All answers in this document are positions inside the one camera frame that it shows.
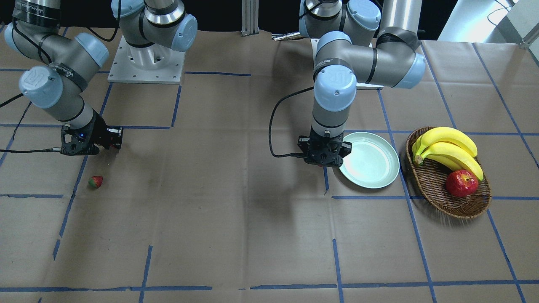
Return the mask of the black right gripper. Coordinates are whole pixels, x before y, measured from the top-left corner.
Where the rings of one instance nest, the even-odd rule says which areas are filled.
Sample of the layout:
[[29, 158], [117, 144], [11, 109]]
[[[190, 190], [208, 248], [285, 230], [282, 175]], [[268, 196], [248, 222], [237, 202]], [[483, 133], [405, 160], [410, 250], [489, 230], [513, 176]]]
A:
[[74, 129], [65, 124], [60, 134], [60, 153], [67, 156], [97, 155], [99, 146], [108, 150], [110, 144], [121, 147], [123, 143], [123, 127], [108, 126], [99, 114], [93, 114], [90, 122], [82, 128]]

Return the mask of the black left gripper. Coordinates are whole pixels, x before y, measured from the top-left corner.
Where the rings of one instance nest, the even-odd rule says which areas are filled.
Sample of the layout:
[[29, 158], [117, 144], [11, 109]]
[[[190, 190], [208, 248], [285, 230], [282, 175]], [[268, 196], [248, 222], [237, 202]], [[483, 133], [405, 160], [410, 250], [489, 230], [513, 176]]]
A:
[[343, 138], [343, 134], [330, 138], [311, 130], [309, 136], [299, 136], [298, 146], [302, 150], [300, 157], [311, 165], [341, 167], [343, 159], [352, 152], [352, 143]]

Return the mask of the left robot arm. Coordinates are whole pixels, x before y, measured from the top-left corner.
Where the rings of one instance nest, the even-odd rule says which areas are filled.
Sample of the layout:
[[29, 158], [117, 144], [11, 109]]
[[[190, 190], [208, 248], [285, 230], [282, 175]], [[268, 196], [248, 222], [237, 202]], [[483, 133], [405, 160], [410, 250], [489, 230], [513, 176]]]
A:
[[339, 167], [352, 151], [344, 141], [357, 84], [410, 89], [423, 79], [425, 59], [417, 52], [421, 0], [303, 0], [299, 31], [317, 39], [314, 105], [308, 136], [300, 136], [298, 158]]

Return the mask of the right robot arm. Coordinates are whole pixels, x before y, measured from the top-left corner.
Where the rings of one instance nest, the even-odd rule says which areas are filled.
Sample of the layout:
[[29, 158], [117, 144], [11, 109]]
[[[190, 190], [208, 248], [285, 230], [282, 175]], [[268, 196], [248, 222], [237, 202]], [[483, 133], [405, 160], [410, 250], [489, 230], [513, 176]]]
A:
[[[113, 82], [175, 84], [198, 22], [181, 0], [114, 0], [111, 8], [123, 32], [109, 79]], [[46, 111], [62, 129], [60, 147], [50, 152], [96, 155], [100, 147], [120, 149], [123, 127], [108, 126], [81, 94], [104, 67], [109, 50], [96, 34], [72, 39], [59, 34], [59, 0], [17, 0], [6, 44], [41, 66], [19, 79], [20, 96]]]

